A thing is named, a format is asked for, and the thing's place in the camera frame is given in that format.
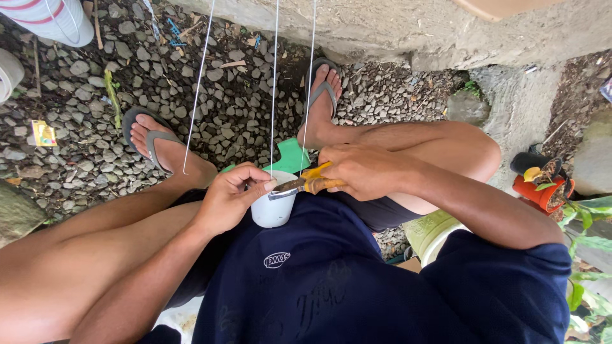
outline fingernail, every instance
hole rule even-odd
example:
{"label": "fingernail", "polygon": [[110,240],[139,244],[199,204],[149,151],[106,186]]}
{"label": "fingernail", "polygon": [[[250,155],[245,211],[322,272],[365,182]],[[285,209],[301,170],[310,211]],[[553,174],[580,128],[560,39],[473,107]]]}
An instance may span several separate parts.
{"label": "fingernail", "polygon": [[276,185],[278,185],[278,182],[276,181],[276,179],[273,179],[269,182],[266,182],[264,184],[264,188],[266,189],[266,191],[272,191],[272,189],[274,189]]}

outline flip-flop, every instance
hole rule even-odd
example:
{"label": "flip-flop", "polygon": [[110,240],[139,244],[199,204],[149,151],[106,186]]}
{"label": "flip-flop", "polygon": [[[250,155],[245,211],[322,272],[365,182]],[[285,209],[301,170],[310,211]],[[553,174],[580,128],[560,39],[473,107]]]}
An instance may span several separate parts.
{"label": "flip-flop", "polygon": [[170,125],[168,124],[168,122],[166,122],[163,118],[161,118],[160,116],[158,116],[157,114],[145,109],[145,108],[141,108],[141,107],[133,107],[131,109],[129,109],[125,115],[123,115],[123,120],[121,121],[121,128],[123,130],[123,137],[125,138],[125,140],[127,141],[127,144],[130,145],[130,147],[132,147],[132,149],[142,155],[144,158],[151,160],[151,162],[159,167],[160,170],[162,170],[165,173],[168,174],[172,174],[171,171],[166,170],[165,168],[163,168],[161,166],[161,164],[159,164],[159,161],[157,160],[157,154],[155,154],[155,145],[153,144],[153,141],[156,138],[162,139],[162,140],[168,140],[168,141],[174,141],[174,142],[178,142],[180,144],[182,144],[183,146],[185,146],[185,144],[179,140],[178,137],[176,137],[175,134],[173,133],[166,133],[166,132],[159,132],[157,130],[150,130],[147,133],[147,137],[145,138],[146,140],[146,145],[147,145],[147,150],[149,151],[149,156],[146,156],[144,154],[142,154],[141,152],[138,151],[138,149],[136,148],[136,145],[134,144],[134,142],[131,141],[132,138],[132,134],[130,133],[130,131],[132,130],[132,124],[136,123],[136,116],[140,113],[143,114],[147,114],[149,116],[151,116],[153,119],[155,119],[156,122],[158,122],[159,124],[163,125],[164,127],[172,130],[172,128],[170,127]]}
{"label": "flip-flop", "polygon": [[[332,61],[326,59],[326,58],[318,58],[316,60],[314,60],[312,62],[312,69],[309,70],[306,74],[306,80],[310,80],[310,84],[312,85],[315,82],[315,78],[316,78],[316,71],[319,69],[319,67],[321,67],[321,65],[323,64],[327,64],[329,65],[329,70],[335,69],[336,72],[338,72],[338,67],[336,66],[335,63],[333,63]],[[308,99],[308,92],[310,92],[310,90],[308,89],[308,86],[304,87],[305,88],[305,99]],[[334,88],[332,87],[332,85],[330,85],[327,82],[327,77],[326,79],[319,85],[319,87],[317,87],[315,89],[314,92],[312,92],[312,94],[310,95],[310,102],[308,103],[308,109],[310,109],[310,107],[314,104],[315,100],[321,95],[321,93],[323,93],[323,91],[327,91],[327,93],[329,93],[329,97],[332,99],[332,104],[334,106],[334,113],[332,114],[332,118],[334,119],[336,117],[336,107],[337,107],[337,103],[336,103],[336,93],[334,92]],[[300,124],[300,127],[302,127],[302,125],[304,125],[304,122],[306,122],[306,115],[304,114],[304,116],[302,116],[302,123]]]}

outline forearm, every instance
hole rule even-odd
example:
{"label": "forearm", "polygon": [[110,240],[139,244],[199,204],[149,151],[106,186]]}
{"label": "forearm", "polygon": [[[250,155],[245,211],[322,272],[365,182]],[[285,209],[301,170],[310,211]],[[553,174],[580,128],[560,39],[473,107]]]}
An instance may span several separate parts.
{"label": "forearm", "polygon": [[428,163],[414,163],[407,178],[418,182],[404,183],[402,192],[448,212],[474,234],[511,249],[563,243],[554,222],[507,193]]}
{"label": "forearm", "polygon": [[211,239],[187,225],[140,268],[112,286],[83,318],[70,342],[136,342],[151,330]]}

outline dark blue t-shirt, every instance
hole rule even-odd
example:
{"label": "dark blue t-shirt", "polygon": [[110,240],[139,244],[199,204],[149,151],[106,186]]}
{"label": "dark blue t-shirt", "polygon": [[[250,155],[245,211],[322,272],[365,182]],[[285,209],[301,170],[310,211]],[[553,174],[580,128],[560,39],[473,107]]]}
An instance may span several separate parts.
{"label": "dark blue t-shirt", "polygon": [[344,204],[301,193],[289,222],[244,219],[206,291],[193,343],[561,343],[571,259],[453,232],[420,274],[387,265]]}

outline white wire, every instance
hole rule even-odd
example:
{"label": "white wire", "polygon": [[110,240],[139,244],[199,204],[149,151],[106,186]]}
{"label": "white wire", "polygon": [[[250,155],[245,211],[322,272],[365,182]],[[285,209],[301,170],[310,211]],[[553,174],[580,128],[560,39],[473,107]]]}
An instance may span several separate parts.
{"label": "white wire", "polygon": [[272,125],[270,129],[270,180],[272,180],[272,167],[274,155],[274,99],[276,98],[276,53],[278,51],[278,3],[276,0],[276,30],[274,31],[274,77],[272,79]]}
{"label": "white wire", "polygon": [[204,51],[202,52],[202,62],[200,63],[200,74],[198,75],[198,82],[197,82],[198,86],[195,89],[195,100],[193,101],[193,116],[192,116],[191,126],[189,127],[189,136],[187,137],[187,147],[185,149],[185,161],[183,162],[183,174],[188,174],[185,172],[185,166],[187,164],[187,154],[189,154],[189,141],[191,141],[193,122],[195,120],[195,110],[198,106],[198,94],[200,93],[200,81],[202,80],[202,71],[204,70],[204,60],[206,58],[206,49],[208,48],[208,37],[211,36],[212,11],[214,9],[215,9],[215,0],[212,0],[211,15],[208,17],[208,28],[206,29],[206,40],[204,41]]}
{"label": "white wire", "polygon": [[304,166],[304,151],[306,150],[306,133],[308,131],[308,111],[310,110],[310,88],[312,87],[312,60],[315,57],[315,27],[316,27],[316,0],[312,15],[312,43],[310,48],[310,74],[308,75],[308,89],[306,90],[306,120],[304,121],[304,140],[302,140],[302,156],[300,156],[300,175],[302,174],[302,167]]}

